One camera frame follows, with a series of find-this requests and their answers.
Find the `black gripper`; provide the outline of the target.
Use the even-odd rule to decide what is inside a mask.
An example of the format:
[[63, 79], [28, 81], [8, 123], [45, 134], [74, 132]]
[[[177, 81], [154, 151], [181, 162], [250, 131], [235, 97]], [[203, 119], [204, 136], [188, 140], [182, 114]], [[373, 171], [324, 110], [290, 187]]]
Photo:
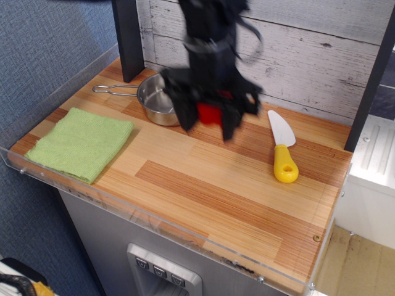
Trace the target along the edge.
[[240, 74], [233, 49], [215, 52], [188, 50], [188, 57], [188, 67], [160, 71], [165, 92], [172, 100], [180, 126], [185, 131], [192, 129], [198, 120], [196, 103], [207, 93], [229, 91], [233, 99], [222, 104], [221, 123], [223, 140], [232, 139], [242, 115], [259, 112], [259, 93], [262, 88]]

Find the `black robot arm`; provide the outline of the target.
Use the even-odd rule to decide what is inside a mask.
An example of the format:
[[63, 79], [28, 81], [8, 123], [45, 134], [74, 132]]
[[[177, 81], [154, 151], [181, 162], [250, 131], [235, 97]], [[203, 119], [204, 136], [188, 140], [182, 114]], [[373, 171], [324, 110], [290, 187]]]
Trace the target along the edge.
[[221, 127], [224, 141], [232, 139], [245, 113], [260, 110], [262, 88], [245, 79], [236, 67], [236, 27], [241, 25], [262, 40], [260, 32], [240, 14], [246, 1], [180, 1], [185, 17], [187, 68], [160, 71], [164, 91], [172, 101], [181, 127], [197, 121]]

